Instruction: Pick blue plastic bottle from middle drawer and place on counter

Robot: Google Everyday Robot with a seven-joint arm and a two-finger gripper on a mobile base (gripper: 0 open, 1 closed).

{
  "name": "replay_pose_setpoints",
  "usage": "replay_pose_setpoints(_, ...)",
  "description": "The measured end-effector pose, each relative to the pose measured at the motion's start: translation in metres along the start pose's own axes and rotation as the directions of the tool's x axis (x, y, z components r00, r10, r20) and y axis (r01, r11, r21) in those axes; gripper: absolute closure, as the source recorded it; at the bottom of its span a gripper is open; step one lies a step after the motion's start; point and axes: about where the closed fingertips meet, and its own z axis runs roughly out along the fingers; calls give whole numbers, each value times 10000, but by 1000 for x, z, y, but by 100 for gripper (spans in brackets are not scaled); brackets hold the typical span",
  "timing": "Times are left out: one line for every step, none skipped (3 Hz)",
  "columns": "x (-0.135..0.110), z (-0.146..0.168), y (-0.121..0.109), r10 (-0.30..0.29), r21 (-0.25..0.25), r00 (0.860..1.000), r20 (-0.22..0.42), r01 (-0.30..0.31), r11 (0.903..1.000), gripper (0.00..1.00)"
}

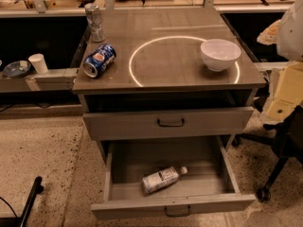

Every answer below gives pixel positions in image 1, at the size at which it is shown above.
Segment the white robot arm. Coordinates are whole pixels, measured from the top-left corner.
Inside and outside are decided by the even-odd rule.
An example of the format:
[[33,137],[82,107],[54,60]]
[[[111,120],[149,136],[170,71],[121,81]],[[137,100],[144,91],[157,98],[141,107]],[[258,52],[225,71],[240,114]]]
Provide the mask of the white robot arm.
[[303,61],[303,0],[295,0],[282,16],[276,51],[289,61]]

